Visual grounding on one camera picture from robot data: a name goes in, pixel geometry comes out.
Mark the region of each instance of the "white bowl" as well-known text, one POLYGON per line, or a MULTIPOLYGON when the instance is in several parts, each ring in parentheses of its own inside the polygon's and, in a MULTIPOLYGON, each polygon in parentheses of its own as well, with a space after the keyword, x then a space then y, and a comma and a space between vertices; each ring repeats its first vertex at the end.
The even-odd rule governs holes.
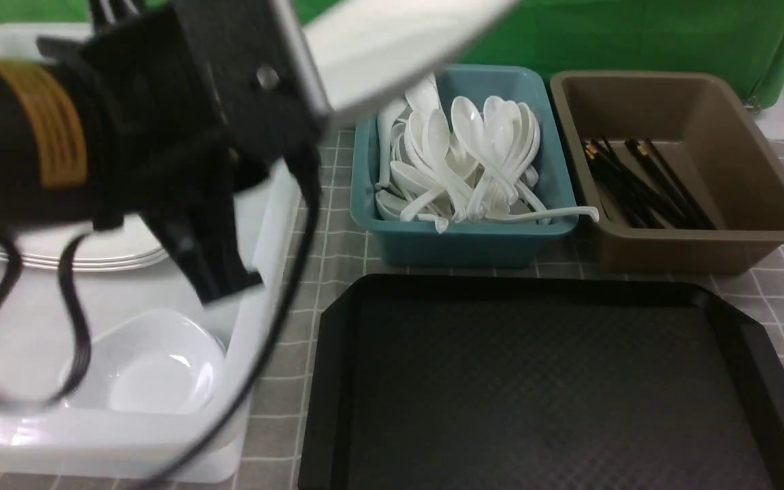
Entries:
POLYGON ((63 404, 117 412, 197 412, 214 393, 224 357, 220 342, 183 314, 147 311, 93 340, 90 370, 63 404))

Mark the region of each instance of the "brown bin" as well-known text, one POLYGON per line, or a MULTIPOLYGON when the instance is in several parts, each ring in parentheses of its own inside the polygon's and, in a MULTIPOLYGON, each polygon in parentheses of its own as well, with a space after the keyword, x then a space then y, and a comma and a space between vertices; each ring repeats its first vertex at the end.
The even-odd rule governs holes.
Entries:
POLYGON ((551 90, 579 199, 601 212, 602 270, 736 274, 784 244, 784 168, 724 81, 699 73, 566 71, 551 90), (582 150, 581 140, 602 135, 643 178, 623 142, 650 137, 718 230, 628 226, 592 179, 582 150))

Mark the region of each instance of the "black serving tray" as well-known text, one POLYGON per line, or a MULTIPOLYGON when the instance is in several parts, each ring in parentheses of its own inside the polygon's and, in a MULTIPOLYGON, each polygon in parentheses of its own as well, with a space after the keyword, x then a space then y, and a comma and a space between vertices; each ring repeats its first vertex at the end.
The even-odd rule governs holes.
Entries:
POLYGON ((669 282, 367 276, 323 313, 301 490, 784 489, 764 328, 669 282))

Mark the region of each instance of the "blue bin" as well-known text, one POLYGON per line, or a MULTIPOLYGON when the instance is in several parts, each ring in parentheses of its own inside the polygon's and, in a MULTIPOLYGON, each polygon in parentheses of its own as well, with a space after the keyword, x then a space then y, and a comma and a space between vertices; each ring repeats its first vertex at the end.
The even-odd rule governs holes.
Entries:
MULTIPOLYGON (((463 95, 481 108, 491 95, 525 102, 540 120, 541 144, 536 169, 540 180, 534 192, 547 208, 576 205, 561 139, 546 87, 534 71, 517 66, 452 65, 438 77, 444 111, 463 95)), ((376 236, 386 263, 417 267, 527 267, 551 240, 568 235, 577 217, 557 218, 550 224, 451 223, 439 235, 432 223, 383 220, 374 205, 374 183, 379 178, 379 136, 376 118, 361 121, 355 131, 353 220, 376 236)))

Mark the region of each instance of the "green backdrop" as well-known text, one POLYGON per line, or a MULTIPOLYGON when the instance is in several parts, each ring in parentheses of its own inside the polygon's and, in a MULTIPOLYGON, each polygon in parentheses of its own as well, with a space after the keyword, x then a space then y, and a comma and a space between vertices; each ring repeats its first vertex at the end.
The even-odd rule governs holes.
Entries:
MULTIPOLYGON (((332 3, 296 0, 305 21, 332 3)), ((74 22, 85 12, 84 0, 0 0, 0 24, 74 22)), ((464 61, 545 78, 562 69, 707 71, 769 106, 784 81, 784 0, 523 0, 464 61)))

